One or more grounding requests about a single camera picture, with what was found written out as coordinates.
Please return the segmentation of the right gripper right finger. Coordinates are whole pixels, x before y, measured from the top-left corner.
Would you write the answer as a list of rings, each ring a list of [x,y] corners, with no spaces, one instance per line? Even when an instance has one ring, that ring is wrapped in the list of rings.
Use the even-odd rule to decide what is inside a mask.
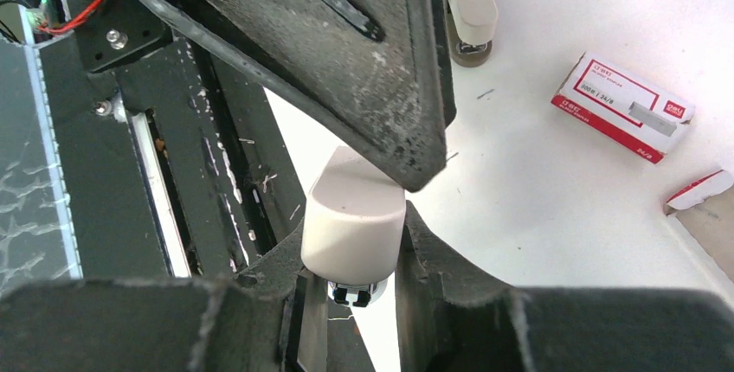
[[[407,207],[396,269],[404,371],[730,371],[733,311],[671,288],[516,287]]]

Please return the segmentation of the beige mini stapler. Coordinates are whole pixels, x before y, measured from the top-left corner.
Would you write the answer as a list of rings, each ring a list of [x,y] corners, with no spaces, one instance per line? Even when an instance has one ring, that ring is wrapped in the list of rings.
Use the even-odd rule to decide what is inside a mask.
[[[404,188],[339,146],[306,196],[300,258],[335,303],[367,307],[396,270],[406,213]]]
[[[462,67],[487,62],[499,20],[495,0],[443,0],[450,56]]]

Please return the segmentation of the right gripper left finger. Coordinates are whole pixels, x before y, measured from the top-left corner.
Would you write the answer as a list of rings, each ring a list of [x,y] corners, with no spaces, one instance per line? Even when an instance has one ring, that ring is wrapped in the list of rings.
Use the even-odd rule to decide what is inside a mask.
[[[233,278],[43,280],[1,300],[4,371],[324,371],[302,232]]]

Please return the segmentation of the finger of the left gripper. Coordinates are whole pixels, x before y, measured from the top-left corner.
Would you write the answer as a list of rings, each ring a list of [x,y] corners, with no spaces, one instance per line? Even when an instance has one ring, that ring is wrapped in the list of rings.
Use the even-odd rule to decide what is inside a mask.
[[[139,0],[404,189],[446,165],[431,0]]]
[[[447,15],[444,10],[444,0],[431,0],[431,5],[435,28],[435,47],[440,72],[444,123],[446,127],[449,127],[455,120],[457,108],[455,104],[453,74],[447,38]]]

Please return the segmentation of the red white staple box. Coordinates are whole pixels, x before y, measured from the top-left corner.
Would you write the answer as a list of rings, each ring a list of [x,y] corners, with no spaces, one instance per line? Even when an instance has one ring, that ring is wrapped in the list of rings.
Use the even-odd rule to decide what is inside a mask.
[[[551,104],[657,164],[686,135],[695,105],[590,51],[584,52]]]

